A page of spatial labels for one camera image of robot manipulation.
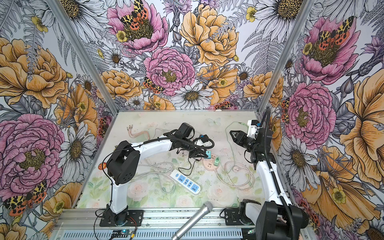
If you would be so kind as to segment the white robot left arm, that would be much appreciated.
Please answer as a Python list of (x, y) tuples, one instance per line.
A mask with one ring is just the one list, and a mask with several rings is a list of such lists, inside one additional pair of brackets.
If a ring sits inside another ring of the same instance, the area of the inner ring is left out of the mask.
[(195, 129), (191, 125), (182, 123), (178, 129), (166, 132), (155, 139), (141, 143), (120, 142), (109, 155), (106, 163), (107, 174), (112, 181), (108, 209), (118, 215), (128, 208), (125, 200), (128, 193), (128, 182), (135, 176), (141, 160), (175, 149), (189, 152), (189, 158), (208, 157), (206, 150), (215, 146), (214, 141), (207, 135), (191, 139), (190, 134), (194, 131)]

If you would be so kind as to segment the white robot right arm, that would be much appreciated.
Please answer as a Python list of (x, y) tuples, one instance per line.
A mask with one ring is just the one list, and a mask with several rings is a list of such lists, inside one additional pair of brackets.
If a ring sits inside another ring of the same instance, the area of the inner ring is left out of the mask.
[(278, 166), (271, 153), (273, 132), (257, 120), (249, 120), (248, 131), (230, 131), (237, 145), (251, 154), (251, 163), (261, 178), (265, 201), (244, 199), (239, 215), (244, 223), (255, 224), (257, 240), (298, 240), (309, 223), (308, 215), (295, 206), (279, 178)]

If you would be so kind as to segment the teal charger with black cable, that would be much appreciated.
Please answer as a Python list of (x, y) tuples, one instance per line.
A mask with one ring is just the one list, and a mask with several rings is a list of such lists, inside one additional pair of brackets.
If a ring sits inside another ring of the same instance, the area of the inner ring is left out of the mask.
[(210, 159), (212, 157), (211, 151), (206, 151), (205, 159)]

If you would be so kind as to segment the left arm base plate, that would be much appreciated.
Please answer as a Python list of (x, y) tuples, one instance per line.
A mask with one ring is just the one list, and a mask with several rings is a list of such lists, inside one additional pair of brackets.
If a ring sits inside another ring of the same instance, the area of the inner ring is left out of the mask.
[(144, 218), (144, 210), (125, 209), (119, 214), (106, 210), (99, 223), (100, 227), (140, 227)]

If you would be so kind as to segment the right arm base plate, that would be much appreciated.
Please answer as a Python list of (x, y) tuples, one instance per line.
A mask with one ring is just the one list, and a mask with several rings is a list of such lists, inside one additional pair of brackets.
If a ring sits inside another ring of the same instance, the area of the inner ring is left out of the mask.
[(224, 219), (226, 226), (249, 225), (240, 218), (239, 208), (224, 208), (220, 217)]

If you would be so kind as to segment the light green USB charger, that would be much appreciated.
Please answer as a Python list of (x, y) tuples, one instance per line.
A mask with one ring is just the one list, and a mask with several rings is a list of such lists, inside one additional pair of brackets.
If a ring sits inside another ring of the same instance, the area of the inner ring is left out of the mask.
[(214, 160), (214, 166), (218, 167), (219, 164), (220, 164), (220, 158), (216, 157), (215, 160)]

